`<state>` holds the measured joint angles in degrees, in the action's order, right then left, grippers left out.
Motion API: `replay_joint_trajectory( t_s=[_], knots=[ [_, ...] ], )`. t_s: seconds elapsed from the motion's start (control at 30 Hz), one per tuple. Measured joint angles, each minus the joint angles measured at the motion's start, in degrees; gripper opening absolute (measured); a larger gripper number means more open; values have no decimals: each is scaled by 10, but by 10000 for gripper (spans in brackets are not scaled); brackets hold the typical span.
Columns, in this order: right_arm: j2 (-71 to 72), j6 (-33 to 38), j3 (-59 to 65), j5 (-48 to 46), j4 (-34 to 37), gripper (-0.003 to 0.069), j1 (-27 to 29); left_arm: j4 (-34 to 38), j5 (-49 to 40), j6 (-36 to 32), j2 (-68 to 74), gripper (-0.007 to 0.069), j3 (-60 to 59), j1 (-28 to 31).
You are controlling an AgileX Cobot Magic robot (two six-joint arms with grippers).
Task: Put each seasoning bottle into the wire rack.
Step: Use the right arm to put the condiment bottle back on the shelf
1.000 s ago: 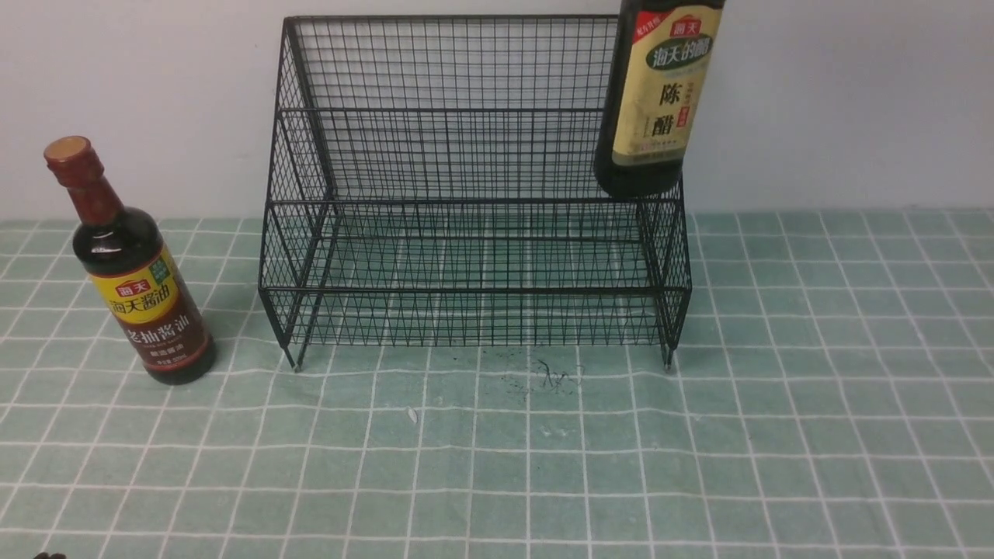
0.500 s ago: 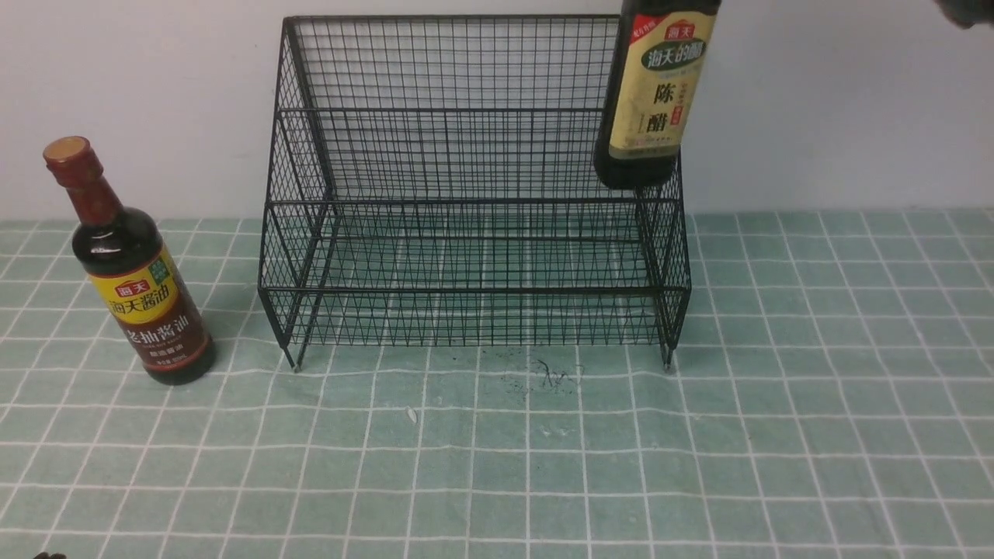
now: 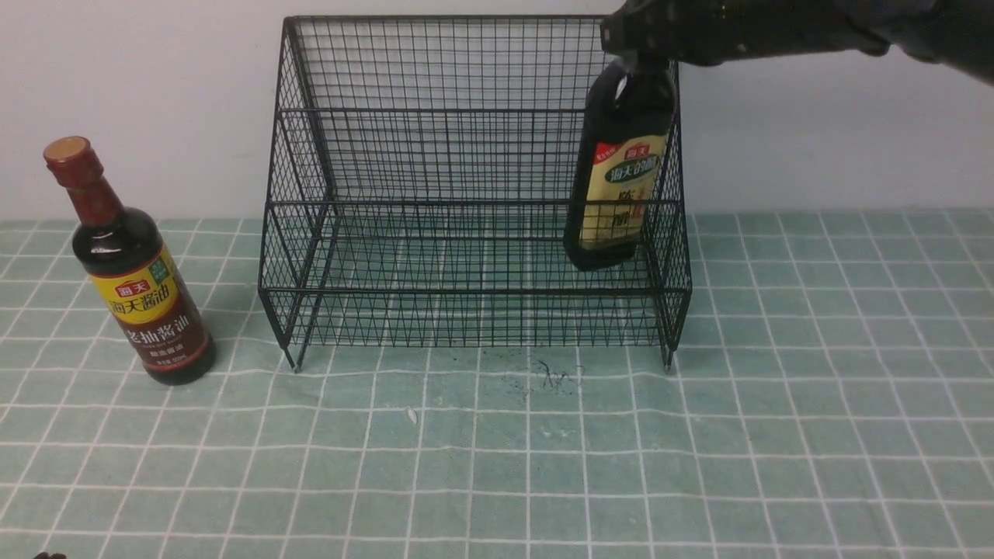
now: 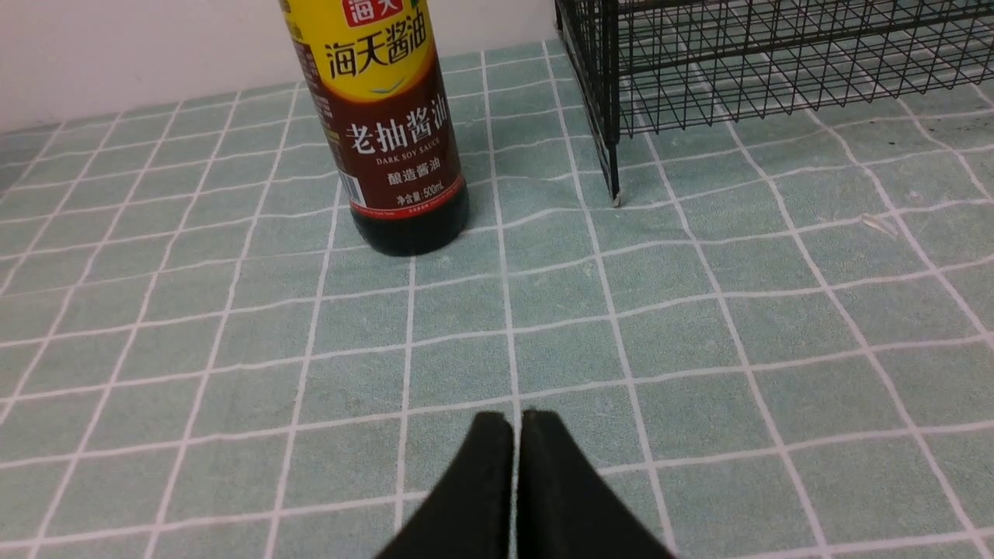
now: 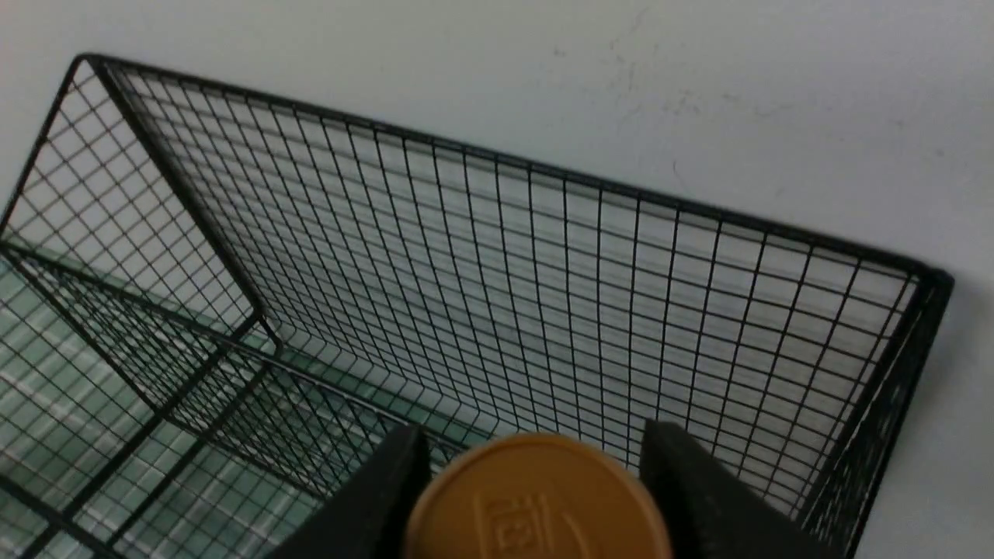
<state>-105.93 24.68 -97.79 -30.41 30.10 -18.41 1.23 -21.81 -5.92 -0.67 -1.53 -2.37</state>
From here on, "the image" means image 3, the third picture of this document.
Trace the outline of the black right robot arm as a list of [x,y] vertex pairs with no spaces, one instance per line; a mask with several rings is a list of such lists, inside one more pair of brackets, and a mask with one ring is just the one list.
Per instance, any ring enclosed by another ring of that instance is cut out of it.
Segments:
[[993,77],[990,1],[627,1],[600,23],[601,49],[639,61],[728,61],[861,52]]

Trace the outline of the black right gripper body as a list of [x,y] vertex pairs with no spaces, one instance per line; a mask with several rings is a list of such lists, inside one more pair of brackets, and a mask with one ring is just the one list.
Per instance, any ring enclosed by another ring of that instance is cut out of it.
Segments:
[[601,49],[637,61],[714,67],[799,54],[884,56],[832,1],[626,1],[601,20]]

